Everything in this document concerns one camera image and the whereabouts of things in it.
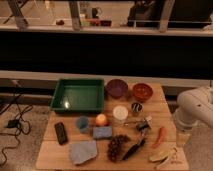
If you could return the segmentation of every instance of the dark background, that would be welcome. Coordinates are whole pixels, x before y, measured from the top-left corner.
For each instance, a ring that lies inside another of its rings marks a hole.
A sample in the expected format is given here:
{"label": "dark background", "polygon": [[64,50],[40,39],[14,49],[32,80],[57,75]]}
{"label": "dark background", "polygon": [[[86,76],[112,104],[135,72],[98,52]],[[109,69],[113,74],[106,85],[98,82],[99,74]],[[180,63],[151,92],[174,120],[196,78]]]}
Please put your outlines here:
{"label": "dark background", "polygon": [[0,69],[211,79],[213,38],[0,32]]}

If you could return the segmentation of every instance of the yellow object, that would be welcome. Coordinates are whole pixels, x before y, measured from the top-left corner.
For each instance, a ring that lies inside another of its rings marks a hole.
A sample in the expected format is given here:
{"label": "yellow object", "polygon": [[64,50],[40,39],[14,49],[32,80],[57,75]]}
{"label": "yellow object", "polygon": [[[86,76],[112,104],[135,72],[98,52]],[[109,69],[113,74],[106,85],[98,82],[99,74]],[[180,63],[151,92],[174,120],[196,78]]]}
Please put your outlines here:
{"label": "yellow object", "polygon": [[151,161],[151,162],[158,162],[159,161],[160,164],[158,164],[155,167],[156,170],[159,170],[163,166],[165,166],[176,153],[177,153],[176,148],[172,148],[172,149],[169,149],[169,150],[161,150],[161,151],[149,156],[149,161]]}

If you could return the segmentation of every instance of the small cup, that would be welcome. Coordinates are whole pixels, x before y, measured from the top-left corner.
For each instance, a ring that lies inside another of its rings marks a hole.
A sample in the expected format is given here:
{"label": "small cup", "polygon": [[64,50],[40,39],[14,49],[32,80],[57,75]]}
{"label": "small cup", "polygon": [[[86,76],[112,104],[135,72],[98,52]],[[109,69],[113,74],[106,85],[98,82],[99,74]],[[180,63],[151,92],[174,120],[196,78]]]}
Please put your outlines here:
{"label": "small cup", "polygon": [[132,105],[131,105],[132,115],[138,116],[140,111],[142,110],[142,108],[143,108],[142,104],[140,104],[138,102],[132,103]]}
{"label": "small cup", "polygon": [[128,116],[128,110],[125,106],[116,106],[113,109],[114,122],[117,125],[124,125]]}
{"label": "small cup", "polygon": [[86,134],[89,131],[89,120],[86,116],[81,116],[76,121],[76,127],[82,134]]}

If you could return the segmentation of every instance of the brown bowl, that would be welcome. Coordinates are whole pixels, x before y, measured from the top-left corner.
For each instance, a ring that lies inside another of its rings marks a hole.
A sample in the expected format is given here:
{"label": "brown bowl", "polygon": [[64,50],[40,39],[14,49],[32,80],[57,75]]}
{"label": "brown bowl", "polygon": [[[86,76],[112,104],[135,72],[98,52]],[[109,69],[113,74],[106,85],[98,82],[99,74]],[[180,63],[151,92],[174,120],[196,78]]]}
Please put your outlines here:
{"label": "brown bowl", "polygon": [[132,88],[132,94],[135,99],[141,103],[146,102],[153,95],[152,88],[144,83],[135,84]]}

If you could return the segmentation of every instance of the blue cup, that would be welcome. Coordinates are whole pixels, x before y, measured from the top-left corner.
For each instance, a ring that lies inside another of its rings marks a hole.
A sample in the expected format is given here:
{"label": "blue cup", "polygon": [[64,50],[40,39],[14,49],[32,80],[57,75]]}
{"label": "blue cup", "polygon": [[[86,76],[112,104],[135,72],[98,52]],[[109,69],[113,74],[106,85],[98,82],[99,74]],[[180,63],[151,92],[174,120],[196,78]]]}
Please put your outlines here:
{"label": "blue cup", "polygon": [[76,127],[82,134],[89,131],[89,120],[86,116],[81,116],[76,120]]}

